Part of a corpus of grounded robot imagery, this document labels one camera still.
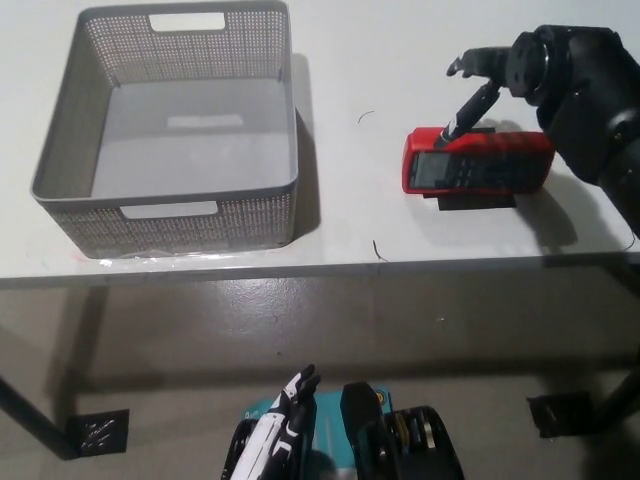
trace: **red calculator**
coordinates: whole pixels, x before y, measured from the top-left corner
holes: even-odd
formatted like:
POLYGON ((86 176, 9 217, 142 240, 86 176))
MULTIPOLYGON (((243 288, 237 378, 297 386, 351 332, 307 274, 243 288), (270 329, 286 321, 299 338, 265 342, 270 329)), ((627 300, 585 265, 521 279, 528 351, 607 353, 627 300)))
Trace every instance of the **red calculator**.
POLYGON ((534 193, 542 187, 555 150, 540 132, 471 131, 442 149, 441 128, 416 128, 407 137, 402 161, 405 193, 534 193))

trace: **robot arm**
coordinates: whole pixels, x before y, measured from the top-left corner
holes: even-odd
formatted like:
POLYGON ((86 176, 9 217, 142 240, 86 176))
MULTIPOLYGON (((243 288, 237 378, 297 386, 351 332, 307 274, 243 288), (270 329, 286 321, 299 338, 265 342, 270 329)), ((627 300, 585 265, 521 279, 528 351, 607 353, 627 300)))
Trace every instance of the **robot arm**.
POLYGON ((454 118, 443 130, 439 146, 472 128, 497 100, 494 92, 508 88, 537 107, 540 127, 573 173, 599 185, 640 235, 640 66, 618 34, 544 25, 510 48, 468 50, 447 74, 457 72, 489 83, 463 107, 466 121, 454 118))

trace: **small debris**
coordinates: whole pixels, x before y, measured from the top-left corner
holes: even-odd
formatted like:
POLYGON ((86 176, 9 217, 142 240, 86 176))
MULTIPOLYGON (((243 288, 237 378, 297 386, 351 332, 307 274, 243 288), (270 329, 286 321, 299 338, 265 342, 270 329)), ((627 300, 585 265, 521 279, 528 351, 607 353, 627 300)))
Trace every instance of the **small debris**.
POLYGON ((367 115, 369 115, 370 113, 375 113, 375 110, 369 110, 368 112, 364 112, 362 115, 360 115, 360 118, 358 118, 358 125, 360 125, 360 122, 362 121, 362 119, 367 115))
POLYGON ((374 251, 374 253, 376 254, 376 257, 378 257, 378 260, 381 260, 381 261, 383 261, 383 262, 387 262, 387 263, 388 263, 388 262, 389 262, 389 260, 387 260, 386 258, 384 258, 383 256, 381 256, 381 255, 378 253, 378 245, 376 245, 376 241, 375 241, 375 240, 372 240, 372 242, 373 242, 373 251, 374 251))

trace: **gray plastic basket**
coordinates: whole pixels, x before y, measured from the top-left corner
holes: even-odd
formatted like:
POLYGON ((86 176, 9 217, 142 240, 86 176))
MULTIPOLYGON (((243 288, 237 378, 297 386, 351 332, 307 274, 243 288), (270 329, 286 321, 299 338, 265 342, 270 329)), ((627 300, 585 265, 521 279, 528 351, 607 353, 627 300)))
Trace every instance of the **gray plastic basket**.
POLYGON ((297 177, 285 4, 80 14, 32 193, 85 255, 285 245, 297 177))

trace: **white table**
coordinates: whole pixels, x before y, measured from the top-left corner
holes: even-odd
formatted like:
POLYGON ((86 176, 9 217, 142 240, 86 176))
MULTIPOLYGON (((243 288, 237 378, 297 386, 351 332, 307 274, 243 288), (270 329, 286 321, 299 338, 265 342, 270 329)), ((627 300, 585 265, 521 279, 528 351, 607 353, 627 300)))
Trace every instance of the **white table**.
MULTIPOLYGON (((416 126, 444 125, 482 82, 444 75, 457 55, 471 47, 511 45, 523 30, 555 23, 609 26, 640 58, 637 2, 295 0, 289 3, 296 96, 315 137, 317 228, 278 250, 88 260, 31 198, 29 185, 76 17, 84 8, 108 3, 125 2, 3 2, 2 286, 640 259, 640 242, 632 245, 629 227, 605 195, 576 180, 560 158, 545 193, 519 199, 518 210, 440 212, 434 200, 407 196, 400 188, 406 135, 416 126), (374 112, 358 123, 370 110, 374 112), (374 241, 387 261, 376 255, 374 241)), ((489 117, 537 129, 534 109, 508 94, 489 117)))

